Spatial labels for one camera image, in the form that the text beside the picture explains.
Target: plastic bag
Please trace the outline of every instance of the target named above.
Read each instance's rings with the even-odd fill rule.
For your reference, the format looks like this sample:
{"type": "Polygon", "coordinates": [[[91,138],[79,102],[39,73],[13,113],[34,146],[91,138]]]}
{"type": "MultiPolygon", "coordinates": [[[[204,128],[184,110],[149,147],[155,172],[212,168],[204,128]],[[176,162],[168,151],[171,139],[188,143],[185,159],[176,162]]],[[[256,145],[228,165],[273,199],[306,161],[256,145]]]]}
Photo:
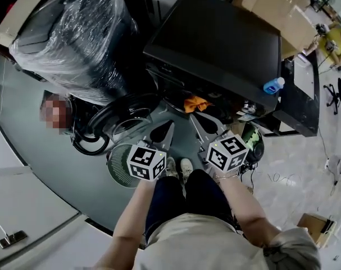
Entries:
{"type": "Polygon", "coordinates": [[[106,105],[127,94],[126,65],[137,26],[124,0],[48,0],[10,48],[26,70],[82,100],[106,105]]]}

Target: beige shirt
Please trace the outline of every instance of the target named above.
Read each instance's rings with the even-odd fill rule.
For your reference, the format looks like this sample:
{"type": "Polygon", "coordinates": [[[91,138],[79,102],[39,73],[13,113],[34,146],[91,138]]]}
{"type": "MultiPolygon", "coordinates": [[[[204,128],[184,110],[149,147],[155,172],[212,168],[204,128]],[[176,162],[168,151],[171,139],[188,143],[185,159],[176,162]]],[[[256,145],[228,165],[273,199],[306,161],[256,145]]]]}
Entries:
{"type": "Polygon", "coordinates": [[[220,219],[183,214],[160,225],[149,238],[137,269],[320,269],[317,248],[307,231],[277,235],[267,249],[250,244],[220,219]]]}

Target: black and white cube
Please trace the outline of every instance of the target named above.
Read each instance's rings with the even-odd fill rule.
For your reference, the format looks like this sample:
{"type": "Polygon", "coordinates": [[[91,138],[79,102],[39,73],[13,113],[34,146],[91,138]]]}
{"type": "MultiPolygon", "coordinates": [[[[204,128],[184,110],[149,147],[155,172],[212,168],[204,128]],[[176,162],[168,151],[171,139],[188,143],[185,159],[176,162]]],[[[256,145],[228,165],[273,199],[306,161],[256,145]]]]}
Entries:
{"type": "Polygon", "coordinates": [[[210,143],[206,161],[222,172],[229,172],[244,164],[248,151],[242,138],[233,135],[210,143]]]}
{"type": "Polygon", "coordinates": [[[133,145],[126,163],[131,176],[153,181],[166,168],[166,153],[133,145]]]}

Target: cardboard box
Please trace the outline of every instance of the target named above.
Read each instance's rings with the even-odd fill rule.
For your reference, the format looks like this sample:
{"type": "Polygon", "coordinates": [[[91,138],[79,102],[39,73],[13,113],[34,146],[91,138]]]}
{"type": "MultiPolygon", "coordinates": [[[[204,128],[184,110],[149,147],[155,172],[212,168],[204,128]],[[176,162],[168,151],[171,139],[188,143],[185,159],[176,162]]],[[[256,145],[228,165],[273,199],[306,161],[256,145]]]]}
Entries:
{"type": "Polygon", "coordinates": [[[309,235],[319,248],[324,248],[335,231],[336,222],[315,214],[304,213],[298,227],[307,228],[309,235]]]}
{"type": "Polygon", "coordinates": [[[233,0],[233,5],[253,12],[281,32],[282,58],[308,47],[317,34],[303,10],[310,0],[233,0]]]}

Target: metal bracket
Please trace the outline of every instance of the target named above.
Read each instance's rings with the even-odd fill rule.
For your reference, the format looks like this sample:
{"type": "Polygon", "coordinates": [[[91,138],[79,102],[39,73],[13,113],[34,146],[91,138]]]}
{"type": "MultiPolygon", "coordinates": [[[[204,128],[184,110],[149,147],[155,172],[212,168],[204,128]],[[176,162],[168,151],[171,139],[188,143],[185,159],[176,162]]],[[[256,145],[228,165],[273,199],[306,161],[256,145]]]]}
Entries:
{"type": "Polygon", "coordinates": [[[1,225],[0,225],[0,229],[6,235],[5,238],[0,239],[0,247],[2,249],[8,248],[9,246],[12,246],[13,244],[28,237],[24,231],[18,231],[14,234],[8,235],[1,225]]]}

